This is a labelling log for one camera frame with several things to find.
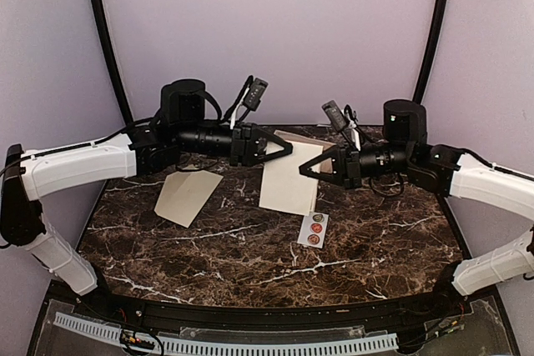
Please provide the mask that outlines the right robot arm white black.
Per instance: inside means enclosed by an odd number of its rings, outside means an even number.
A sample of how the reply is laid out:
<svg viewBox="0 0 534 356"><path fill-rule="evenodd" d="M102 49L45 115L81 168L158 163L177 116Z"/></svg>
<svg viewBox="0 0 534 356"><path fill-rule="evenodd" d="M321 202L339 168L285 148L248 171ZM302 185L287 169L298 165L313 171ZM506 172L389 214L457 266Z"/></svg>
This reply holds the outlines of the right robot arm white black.
<svg viewBox="0 0 534 356"><path fill-rule="evenodd" d="M404 174L418 188L443 197L467 198L533 218L533 177L495 163L465 148L427 142L426 109L419 103L394 99L383 106L384 143L358 149L328 148L300 165L300 174L346 189L360 188L363 179ZM482 288L522 276L533 277L533 232L481 256L444 268L426 311L442 318L458 303Z"/></svg>

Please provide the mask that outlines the beige lined letter sheet front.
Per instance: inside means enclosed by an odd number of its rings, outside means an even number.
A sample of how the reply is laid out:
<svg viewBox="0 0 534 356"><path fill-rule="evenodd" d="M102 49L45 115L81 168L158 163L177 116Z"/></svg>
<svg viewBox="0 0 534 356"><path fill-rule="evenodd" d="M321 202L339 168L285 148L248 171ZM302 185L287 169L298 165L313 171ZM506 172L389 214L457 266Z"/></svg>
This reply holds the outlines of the beige lined letter sheet front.
<svg viewBox="0 0 534 356"><path fill-rule="evenodd" d="M259 207L305 216L312 211L318 181L301 175L299 167L321 155L323 147L292 141L290 144L291 154L264 164Z"/></svg>

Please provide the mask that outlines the cream paper envelope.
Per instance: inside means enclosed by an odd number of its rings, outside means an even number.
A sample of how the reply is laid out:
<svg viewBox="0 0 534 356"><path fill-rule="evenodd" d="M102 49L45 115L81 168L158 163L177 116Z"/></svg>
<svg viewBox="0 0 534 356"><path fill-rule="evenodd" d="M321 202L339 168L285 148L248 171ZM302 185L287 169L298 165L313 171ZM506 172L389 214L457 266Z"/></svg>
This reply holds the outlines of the cream paper envelope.
<svg viewBox="0 0 534 356"><path fill-rule="evenodd" d="M161 218L188 228L218 187L223 177L207 171L186 170L168 175L154 212Z"/></svg>

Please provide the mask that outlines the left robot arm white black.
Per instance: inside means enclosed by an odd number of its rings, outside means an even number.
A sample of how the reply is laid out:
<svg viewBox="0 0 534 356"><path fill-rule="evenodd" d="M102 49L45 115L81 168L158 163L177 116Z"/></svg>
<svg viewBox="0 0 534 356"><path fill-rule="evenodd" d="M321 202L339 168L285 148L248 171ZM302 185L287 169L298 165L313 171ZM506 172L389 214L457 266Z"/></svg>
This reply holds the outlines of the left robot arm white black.
<svg viewBox="0 0 534 356"><path fill-rule="evenodd" d="M118 312L105 281L45 218L42 198L58 191L114 178L158 173L178 163L182 153L227 158L252 167L291 155L281 137L235 116L238 107L258 108L268 84L248 77L227 112L204 82L185 78L162 87L159 110L105 138L48 150L12 145L1 171L1 237L24 248L76 294L100 319Z"/></svg>

